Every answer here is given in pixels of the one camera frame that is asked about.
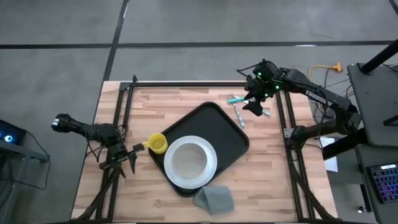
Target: black serving tray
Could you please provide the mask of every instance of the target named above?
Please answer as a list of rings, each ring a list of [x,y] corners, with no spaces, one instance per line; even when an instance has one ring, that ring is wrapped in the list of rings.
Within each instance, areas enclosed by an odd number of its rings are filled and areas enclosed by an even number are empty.
[[[205,102],[162,132],[169,146],[184,136],[206,139],[217,154],[217,169],[209,184],[249,149],[249,138],[235,122],[214,102]],[[182,197],[194,196],[197,189],[184,189],[173,184],[164,170],[163,154],[149,150],[149,155],[173,189]]]

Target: white bowl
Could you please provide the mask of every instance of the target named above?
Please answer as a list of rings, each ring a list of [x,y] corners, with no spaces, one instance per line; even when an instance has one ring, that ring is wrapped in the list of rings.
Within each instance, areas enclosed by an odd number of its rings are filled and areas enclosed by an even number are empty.
[[[213,146],[198,136],[184,136],[167,149],[164,169],[175,185],[196,189],[207,184],[217,168],[217,155]]]

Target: keyboard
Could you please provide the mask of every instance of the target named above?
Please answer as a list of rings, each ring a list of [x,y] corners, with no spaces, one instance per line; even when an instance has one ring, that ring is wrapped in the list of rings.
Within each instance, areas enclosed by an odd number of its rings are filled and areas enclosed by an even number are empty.
[[[367,167],[381,203],[398,202],[398,164]]]

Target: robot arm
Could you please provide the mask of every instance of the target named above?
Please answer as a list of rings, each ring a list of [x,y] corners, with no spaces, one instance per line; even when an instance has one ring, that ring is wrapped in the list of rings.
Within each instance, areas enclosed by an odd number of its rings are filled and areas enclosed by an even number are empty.
[[[263,60],[254,67],[252,72],[254,78],[251,75],[246,77],[245,90],[248,91],[248,94],[245,96],[245,100],[251,98],[256,100],[249,101],[249,104],[243,107],[244,110],[250,110],[255,115],[260,116],[262,113],[260,102],[272,98],[278,91],[287,90],[291,93],[304,94],[335,112],[336,119],[332,121],[310,127],[297,126],[290,132],[285,133],[289,136],[293,148],[301,149],[308,138],[319,134],[334,132],[349,134],[357,130],[361,118],[351,101],[310,82],[298,70],[279,69],[272,62]]]
[[[122,168],[119,166],[119,162],[129,159],[131,170],[135,172],[136,153],[144,150],[142,144],[133,146],[133,150],[128,152],[124,145],[123,134],[121,130],[115,128],[112,124],[85,124],[71,118],[69,114],[58,114],[51,128],[60,133],[74,132],[80,134],[88,141],[96,141],[101,146],[108,148],[108,152],[111,154],[111,160],[102,162],[99,165],[101,169],[108,169],[112,167],[120,171],[122,176],[126,178],[126,175]]]

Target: blue light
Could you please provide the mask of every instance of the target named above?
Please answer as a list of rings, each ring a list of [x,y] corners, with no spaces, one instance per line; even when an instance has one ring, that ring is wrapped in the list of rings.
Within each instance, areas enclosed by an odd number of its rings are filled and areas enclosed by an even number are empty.
[[[6,142],[11,142],[12,141],[12,136],[6,136],[6,137],[4,137],[4,140]]]

